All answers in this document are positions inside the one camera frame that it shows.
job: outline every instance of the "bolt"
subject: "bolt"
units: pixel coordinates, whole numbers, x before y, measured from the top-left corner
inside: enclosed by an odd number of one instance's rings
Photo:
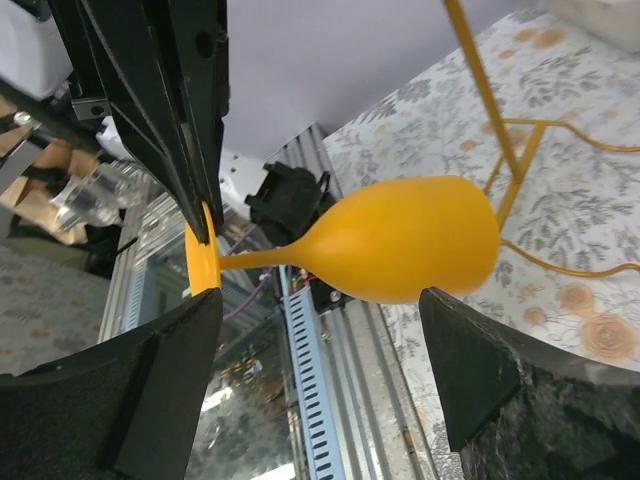
[[[29,125],[31,122],[33,122],[33,117],[27,112],[16,112],[13,116],[13,123],[18,125],[19,127]]]

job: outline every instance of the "patterned tablecloth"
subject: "patterned tablecloth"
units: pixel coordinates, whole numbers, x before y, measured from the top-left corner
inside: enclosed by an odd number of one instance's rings
[[[564,119],[590,137],[640,145],[640,57],[539,10],[503,18],[478,37],[507,117]],[[458,50],[328,137],[349,193],[392,178],[454,174],[483,186],[500,153]],[[530,129],[510,126],[521,152]],[[494,208],[508,176],[494,185]],[[640,154],[597,150],[547,130],[504,237],[573,269],[640,262]],[[463,298],[491,318],[557,347],[640,371],[640,276],[556,274],[503,249],[487,284]],[[383,306],[443,479],[462,478],[448,450],[415,305]]]

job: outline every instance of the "purple cable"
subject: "purple cable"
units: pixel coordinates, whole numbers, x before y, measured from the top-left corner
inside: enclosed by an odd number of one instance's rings
[[[256,228],[258,228],[257,225],[253,225],[252,227],[249,228],[249,230],[247,230],[246,232],[244,232],[244,235],[242,235],[238,241],[236,243],[234,243],[233,245],[231,245],[231,248],[229,249],[229,251],[227,252],[227,255],[231,255],[233,252],[235,252],[238,247],[240,245],[242,245],[242,243],[249,238],[249,235],[251,235],[253,232],[256,231]]]
[[[258,286],[256,287],[256,289],[251,292],[251,295],[249,295],[244,302],[242,302],[240,305],[238,305],[235,309],[233,309],[232,311],[230,311],[229,313],[227,313],[224,317],[222,317],[222,321],[226,322],[228,320],[231,320],[233,317],[235,317],[236,315],[238,315],[240,312],[242,312],[245,308],[247,308],[249,306],[249,304],[251,302],[253,302],[256,297],[258,296],[258,294],[264,290],[264,288],[267,286],[267,284],[269,283],[269,281],[271,280],[271,272],[273,271],[273,267],[271,267],[267,273],[264,274],[264,277],[262,277],[262,280],[260,281],[260,283],[258,284]]]

